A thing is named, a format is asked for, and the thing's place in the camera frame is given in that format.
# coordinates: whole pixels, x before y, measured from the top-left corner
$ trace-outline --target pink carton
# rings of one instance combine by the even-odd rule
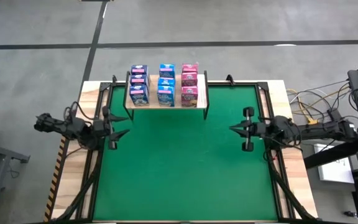
[[[197,86],[197,73],[196,72],[185,72],[181,75],[182,86]]]
[[[184,86],[181,88],[181,106],[197,107],[197,86]]]
[[[198,73],[198,64],[183,64],[181,66],[181,72],[196,72]]]

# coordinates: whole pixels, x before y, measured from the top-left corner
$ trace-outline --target wooden shelf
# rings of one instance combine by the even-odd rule
[[[198,87],[198,100],[197,107],[182,107],[181,106],[181,75],[175,75],[175,106],[160,106],[157,98],[157,85],[159,75],[150,75],[150,94],[149,94],[149,105],[148,106],[135,106],[132,102],[131,97],[129,96],[129,88],[131,84],[129,83],[129,79],[127,78],[127,91],[126,91],[126,102],[125,107],[128,110],[147,110],[147,109],[186,109],[186,110],[194,110],[194,109],[205,109],[208,106],[208,99],[206,94],[206,77],[204,74],[198,74],[197,79],[197,87]]]

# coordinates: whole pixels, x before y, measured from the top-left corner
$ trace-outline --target blue carton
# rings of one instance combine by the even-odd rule
[[[150,86],[150,79],[148,75],[131,75],[131,85],[146,85],[147,89]]]
[[[163,86],[173,86],[175,87],[175,79],[174,78],[158,78],[158,85]]]
[[[157,97],[160,106],[175,106],[175,87],[161,86],[157,88]]]
[[[129,96],[131,96],[135,106],[149,105],[149,92],[146,85],[131,86]]]
[[[133,65],[131,67],[131,75],[148,75],[147,65]]]
[[[160,77],[175,78],[175,65],[160,64]]]

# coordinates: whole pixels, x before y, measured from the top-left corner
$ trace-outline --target green mat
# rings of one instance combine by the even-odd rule
[[[115,88],[111,110],[125,116],[124,88]],[[276,220],[264,143],[241,151],[229,126],[253,106],[254,87],[211,86],[202,110],[137,110],[131,131],[106,150],[94,220]]]

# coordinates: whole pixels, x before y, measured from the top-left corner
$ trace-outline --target gray floor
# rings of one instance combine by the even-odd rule
[[[91,43],[100,6],[0,0],[0,45]],[[358,40],[358,0],[116,0],[108,4],[99,43],[351,39]],[[21,175],[6,179],[0,223],[42,221],[60,137],[32,126],[36,115],[61,117],[77,99],[88,54],[89,49],[0,50],[0,146],[31,155],[27,165],[12,163]],[[302,90],[345,80],[348,70],[358,68],[358,45],[98,49],[89,79],[115,74],[122,80],[137,63],[156,72],[161,62],[199,62],[210,79],[229,73],[238,80],[282,79],[287,88]],[[340,111],[356,115],[347,100]],[[295,120],[305,122],[301,116]],[[306,147],[305,155],[310,151]],[[320,218],[358,223],[341,215],[354,210],[351,185],[320,182],[315,169],[308,174]]]

